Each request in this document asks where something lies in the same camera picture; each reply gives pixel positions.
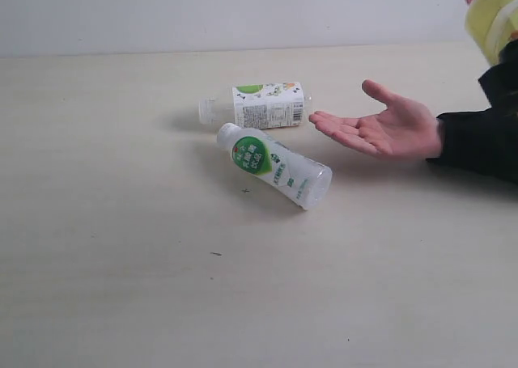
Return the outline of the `person's open bare hand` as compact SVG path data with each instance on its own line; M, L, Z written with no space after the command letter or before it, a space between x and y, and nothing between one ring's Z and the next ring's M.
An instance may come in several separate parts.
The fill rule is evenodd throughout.
M309 121L339 144L378 159L414 161L441 155L442 125L424 104L371 80L363 81L362 90L382 103L385 110L358 118L316 111Z

